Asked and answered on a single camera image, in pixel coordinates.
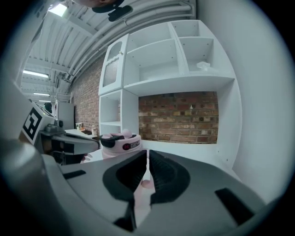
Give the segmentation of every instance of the fluorescent light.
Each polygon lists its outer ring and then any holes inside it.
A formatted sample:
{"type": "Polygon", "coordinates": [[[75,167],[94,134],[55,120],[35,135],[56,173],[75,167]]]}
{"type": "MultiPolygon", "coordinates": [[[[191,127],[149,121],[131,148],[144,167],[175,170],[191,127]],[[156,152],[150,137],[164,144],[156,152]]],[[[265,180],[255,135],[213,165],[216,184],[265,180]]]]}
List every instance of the fluorescent light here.
{"type": "Polygon", "coordinates": [[[35,95],[41,95],[41,96],[50,96],[49,94],[39,94],[39,93],[34,93],[35,95]]]}
{"type": "Polygon", "coordinates": [[[33,76],[40,76],[40,77],[43,77],[43,78],[48,78],[47,74],[41,74],[41,73],[33,72],[33,71],[24,70],[24,74],[33,75],[33,76]]]}
{"type": "Polygon", "coordinates": [[[62,5],[62,4],[58,4],[55,8],[49,10],[49,12],[52,12],[60,17],[63,16],[64,12],[66,11],[67,7],[62,5]]]}

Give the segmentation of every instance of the ceiling pipe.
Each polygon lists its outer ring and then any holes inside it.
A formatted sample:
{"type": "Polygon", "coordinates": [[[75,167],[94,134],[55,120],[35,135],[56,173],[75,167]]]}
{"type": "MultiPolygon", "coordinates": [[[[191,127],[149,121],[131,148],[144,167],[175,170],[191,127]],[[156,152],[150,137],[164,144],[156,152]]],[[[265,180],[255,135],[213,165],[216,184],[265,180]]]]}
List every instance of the ceiling pipe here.
{"type": "MultiPolygon", "coordinates": [[[[140,13],[140,11],[144,11],[149,7],[155,8],[155,5],[168,3],[168,2],[179,3],[180,1],[171,1],[171,0],[161,0],[161,2],[159,2],[159,0],[148,1],[148,2],[145,2],[145,3],[140,4],[138,6],[135,6],[133,8],[133,12],[130,13],[129,15],[127,15],[127,17],[131,17],[131,16],[133,16],[133,15],[135,15],[137,13],[140,13]]],[[[102,34],[104,34],[106,31],[108,31],[110,28],[112,28],[114,25],[117,25],[118,23],[119,22],[109,22],[109,23],[107,23],[95,35],[93,35],[93,37],[91,37],[89,39],[89,41],[85,44],[85,46],[82,48],[82,50],[79,52],[79,54],[76,56],[75,60],[73,61],[72,65],[71,65],[71,67],[70,67],[70,69],[68,71],[68,74],[65,76],[66,79],[72,73],[72,70],[74,69],[74,67],[76,67],[76,65],[77,65],[78,61],[80,60],[80,58],[85,54],[85,52],[88,50],[88,48],[94,43],[96,38],[99,38],[102,34]]]]}
{"type": "Polygon", "coordinates": [[[173,15],[173,16],[166,16],[166,17],[161,17],[161,18],[157,18],[157,19],[152,19],[150,21],[144,22],[142,24],[139,24],[137,26],[134,26],[130,29],[128,29],[127,31],[124,31],[124,33],[119,34],[118,36],[112,38],[110,41],[108,41],[108,43],[104,44],[102,47],[100,47],[98,50],[96,50],[95,53],[93,53],[85,62],[84,64],[80,67],[79,71],[85,67],[85,65],[87,65],[89,63],[89,61],[91,59],[93,59],[97,54],[98,56],[96,58],[99,58],[103,53],[106,52],[106,47],[108,47],[110,44],[112,44],[113,42],[115,42],[117,39],[121,38],[122,36],[124,36],[126,33],[129,33],[137,28],[140,28],[144,25],[153,23],[153,22],[157,22],[157,21],[161,21],[161,20],[167,20],[167,19],[176,19],[176,18],[184,18],[184,17],[193,17],[193,14],[181,14],[181,15],[173,15]]]}
{"type": "Polygon", "coordinates": [[[75,70],[73,71],[72,75],[70,76],[69,80],[71,81],[73,79],[73,77],[77,74],[77,72],[85,65],[85,61],[87,61],[87,59],[89,57],[91,57],[91,54],[94,53],[94,51],[97,50],[97,48],[99,48],[99,46],[105,42],[108,41],[108,39],[112,38],[112,36],[114,34],[116,34],[118,31],[123,30],[124,28],[126,28],[126,26],[128,27],[131,24],[134,24],[136,22],[139,22],[143,19],[152,17],[152,16],[156,16],[159,13],[168,13],[168,12],[180,12],[180,11],[189,11],[192,10],[192,8],[190,6],[169,6],[169,7],[164,7],[164,8],[160,8],[157,10],[152,10],[150,12],[146,12],[144,14],[140,14],[137,15],[129,20],[127,20],[125,23],[120,24],[118,27],[110,30],[104,37],[102,37],[97,43],[95,43],[92,48],[84,55],[84,57],[80,60],[79,64],[76,66],[75,70]]]}

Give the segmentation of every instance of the white door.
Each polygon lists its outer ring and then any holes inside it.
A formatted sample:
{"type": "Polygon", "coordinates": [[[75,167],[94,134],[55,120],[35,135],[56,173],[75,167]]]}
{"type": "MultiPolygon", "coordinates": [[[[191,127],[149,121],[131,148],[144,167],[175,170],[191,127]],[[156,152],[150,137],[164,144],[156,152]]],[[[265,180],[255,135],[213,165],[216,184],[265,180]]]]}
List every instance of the white door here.
{"type": "Polygon", "coordinates": [[[100,76],[98,95],[103,95],[123,87],[123,69],[129,34],[111,44],[106,52],[100,76]]]}

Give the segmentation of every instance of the gray wall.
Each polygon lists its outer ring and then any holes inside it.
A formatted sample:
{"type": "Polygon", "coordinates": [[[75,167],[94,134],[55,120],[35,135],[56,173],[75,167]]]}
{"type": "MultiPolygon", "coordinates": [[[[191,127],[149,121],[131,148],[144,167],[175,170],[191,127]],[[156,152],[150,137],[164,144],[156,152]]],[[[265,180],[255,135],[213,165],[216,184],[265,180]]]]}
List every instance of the gray wall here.
{"type": "Polygon", "coordinates": [[[254,4],[200,0],[199,19],[234,67],[242,136],[233,170],[266,202],[283,193],[294,168],[294,68],[279,34],[254,4]]]}

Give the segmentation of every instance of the brick wall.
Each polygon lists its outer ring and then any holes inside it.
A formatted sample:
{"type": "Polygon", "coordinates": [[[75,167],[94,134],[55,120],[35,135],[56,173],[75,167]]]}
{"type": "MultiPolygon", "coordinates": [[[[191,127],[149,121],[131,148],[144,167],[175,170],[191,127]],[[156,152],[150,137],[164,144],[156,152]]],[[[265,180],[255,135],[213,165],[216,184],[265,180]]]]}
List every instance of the brick wall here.
{"type": "Polygon", "coordinates": [[[87,130],[91,130],[92,125],[95,125],[97,130],[99,130],[98,88],[104,57],[104,55],[101,56],[77,78],[69,90],[69,93],[74,93],[73,102],[76,106],[76,122],[83,122],[87,130]]]}
{"type": "Polygon", "coordinates": [[[145,140],[216,143],[216,92],[161,94],[139,98],[139,133],[145,140]]]}

